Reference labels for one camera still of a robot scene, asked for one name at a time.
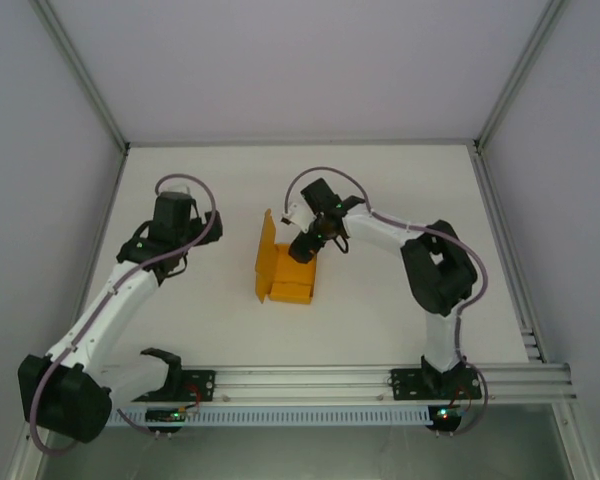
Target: aluminum frame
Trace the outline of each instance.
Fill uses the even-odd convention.
[[[488,164],[483,157],[484,149],[505,118],[507,111],[532,69],[553,28],[568,5],[569,0],[548,0],[536,27],[516,62],[496,104],[494,105],[478,141],[464,139],[426,139],[415,140],[343,140],[323,142],[223,142],[223,145],[296,145],[296,144],[462,144],[467,145],[480,187],[483,203],[491,225],[507,279],[508,287],[520,322],[521,334],[525,339],[531,363],[511,365],[482,366],[490,383],[490,401],[495,404],[551,404],[554,410],[559,441],[562,442],[566,457],[575,480],[597,480],[600,469],[597,459],[588,447],[587,433],[583,430],[583,414],[577,404],[575,391],[571,385],[568,366],[546,363],[550,358],[545,341],[542,338],[539,322],[533,309],[529,287],[520,269],[517,254],[506,225],[502,206],[491,180]],[[84,63],[73,46],[70,37],[63,28],[48,0],[30,0],[34,11],[45,26],[48,34],[76,81],[90,101],[92,108],[109,131],[124,159],[121,161],[116,184],[109,199],[103,220],[96,234],[94,248],[90,255],[90,266],[83,282],[83,294],[76,304],[76,318],[84,307],[89,285],[106,225],[115,202],[117,188],[123,173],[129,144],[111,114],[106,102],[98,91]],[[138,142],[133,146],[209,146],[215,143],[187,143],[156,145]],[[232,407],[245,405],[245,408],[259,405],[351,405],[364,404],[382,407],[396,405],[390,393],[386,378],[391,367],[305,367],[305,368],[251,368],[236,367],[218,369],[216,390],[217,401],[214,406]],[[34,480],[38,477],[44,458],[32,445],[25,424],[20,440],[8,471],[8,480]]]
[[[536,317],[533,313],[528,287],[524,282],[518,267],[513,244],[506,228],[506,221],[499,208],[495,187],[491,183],[486,163],[478,155],[475,147],[470,146],[469,153],[475,170],[476,179],[483,196],[487,216],[492,228],[494,239],[505,266],[505,277],[513,289],[512,299],[521,313],[521,335],[528,347],[530,363],[481,365],[490,386],[490,403],[534,405],[549,404],[554,407],[556,425],[560,432],[557,441],[563,444],[566,458],[575,480],[597,480],[600,477],[597,463],[587,448],[585,436],[580,431],[581,414],[577,408],[577,397],[571,375],[566,364],[546,363],[544,346],[540,338],[536,338]],[[109,199],[106,212],[103,215],[102,228],[94,243],[94,253],[91,262],[95,265],[97,252],[106,233],[107,219],[111,214],[117,185],[124,168],[121,162],[120,173],[114,192]],[[89,276],[93,274],[93,265]],[[85,281],[85,292],[81,301],[87,295],[90,278]],[[215,401],[213,406],[251,408],[254,406],[275,407],[288,405],[302,406],[342,406],[369,405],[382,408],[390,405],[426,405],[437,402],[395,402],[391,387],[387,381],[392,366],[347,366],[347,367],[233,367],[217,368]],[[569,405],[573,409],[564,410]],[[573,418],[564,424],[568,412]],[[23,433],[14,456],[9,480],[29,480],[36,478],[32,469],[38,472],[44,458],[35,450],[28,433]]]

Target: cardboard flap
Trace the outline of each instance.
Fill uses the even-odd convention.
[[[264,303],[264,298],[273,286],[273,277],[278,262],[278,249],[275,241],[276,225],[271,217],[271,209],[268,209],[264,213],[260,246],[258,247],[258,257],[256,259],[256,295],[260,299],[260,303]]]

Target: glass panel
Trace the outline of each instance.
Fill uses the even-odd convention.
[[[566,465],[548,407],[494,406],[450,439],[424,427],[236,427],[156,441],[111,428],[47,459],[40,480],[564,480]]]

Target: black mounting plate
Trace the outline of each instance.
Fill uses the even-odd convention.
[[[165,398],[156,392],[149,392],[146,395],[136,398],[136,402],[179,402],[193,403],[196,401],[196,394],[187,388],[188,385],[194,385],[200,393],[200,402],[213,401],[213,393],[216,388],[215,370],[182,370],[180,385],[176,390],[175,396]]]
[[[394,368],[391,370],[389,384],[393,389],[394,400],[453,400],[458,386],[465,388],[471,400],[482,398],[478,375],[471,368],[464,368],[454,377],[453,385],[444,392],[433,392],[425,383],[421,368]],[[458,391],[458,400],[467,400],[462,390]]]

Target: enclosure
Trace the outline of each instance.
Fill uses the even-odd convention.
[[[430,402],[387,383],[426,337],[397,257],[331,246],[311,305],[256,297],[265,211],[291,241],[286,188],[317,165],[378,211],[449,221],[484,261],[489,289],[463,316],[490,400],[471,433],[436,438]],[[114,413],[44,457],[18,366],[94,300],[176,172],[209,185],[223,236],[141,307],[107,368],[177,352],[215,372],[213,401],[171,440]],[[329,172],[294,194],[319,177],[358,194]],[[600,0],[0,2],[0,479],[449,472],[600,478]]]

